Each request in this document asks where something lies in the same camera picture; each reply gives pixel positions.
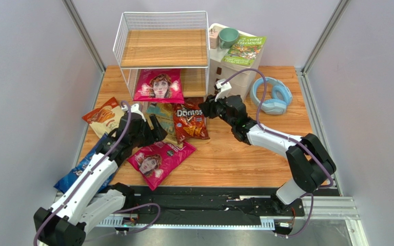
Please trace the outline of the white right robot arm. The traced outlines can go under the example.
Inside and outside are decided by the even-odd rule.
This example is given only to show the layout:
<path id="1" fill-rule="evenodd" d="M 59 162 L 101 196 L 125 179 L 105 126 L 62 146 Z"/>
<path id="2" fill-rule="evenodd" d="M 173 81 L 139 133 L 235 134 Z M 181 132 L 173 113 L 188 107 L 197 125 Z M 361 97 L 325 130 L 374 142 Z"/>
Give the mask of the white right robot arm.
<path id="1" fill-rule="evenodd" d="M 221 99 L 210 95 L 199 109 L 205 117 L 218 117 L 229 124 L 239 142 L 270 150 L 288 161 L 292 178 L 271 195 L 274 213 L 287 212 L 297 199 L 323 187 L 325 181 L 332 181 L 336 165 L 316 135 L 289 135 L 264 126 L 248 116 L 238 95 Z"/>

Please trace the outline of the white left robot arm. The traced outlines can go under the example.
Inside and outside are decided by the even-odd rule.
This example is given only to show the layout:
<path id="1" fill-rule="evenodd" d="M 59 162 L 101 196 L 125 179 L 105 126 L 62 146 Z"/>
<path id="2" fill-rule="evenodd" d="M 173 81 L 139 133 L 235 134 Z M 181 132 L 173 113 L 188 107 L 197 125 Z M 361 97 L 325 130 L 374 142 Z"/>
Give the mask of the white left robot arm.
<path id="1" fill-rule="evenodd" d="M 124 184 L 109 188 L 104 198 L 92 201 L 105 181 L 128 159 L 134 149 L 146 147 L 167 136 L 155 115 L 148 119 L 128 111 L 119 127 L 101 140 L 91 161 L 73 185 L 50 208 L 34 214 L 33 244 L 82 245 L 87 234 L 110 214 L 122 209 L 134 192 Z"/>

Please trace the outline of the red Doritos bag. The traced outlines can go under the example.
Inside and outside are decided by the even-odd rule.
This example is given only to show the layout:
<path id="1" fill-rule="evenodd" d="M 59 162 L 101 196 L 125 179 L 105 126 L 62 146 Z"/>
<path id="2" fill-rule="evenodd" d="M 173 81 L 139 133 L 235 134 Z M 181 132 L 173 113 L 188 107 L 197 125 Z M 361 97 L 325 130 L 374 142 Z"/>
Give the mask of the red Doritos bag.
<path id="1" fill-rule="evenodd" d="M 173 123 L 179 143 L 189 138 L 209 139 L 206 120 L 199 104 L 203 97 L 189 97 L 183 104 L 173 105 Z"/>

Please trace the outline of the tan kettle chips bag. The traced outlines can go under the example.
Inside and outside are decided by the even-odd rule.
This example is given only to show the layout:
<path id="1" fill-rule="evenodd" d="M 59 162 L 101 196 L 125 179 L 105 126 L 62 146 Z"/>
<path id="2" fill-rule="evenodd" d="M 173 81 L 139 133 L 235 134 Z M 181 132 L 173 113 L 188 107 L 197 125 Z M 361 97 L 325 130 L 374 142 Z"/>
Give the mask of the tan kettle chips bag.
<path id="1" fill-rule="evenodd" d="M 150 103 L 146 111 L 147 115 L 154 114 L 161 127 L 167 132 L 167 136 L 164 141 L 181 148 L 183 143 L 179 143 L 176 137 L 173 113 L 173 104 L 159 102 Z"/>

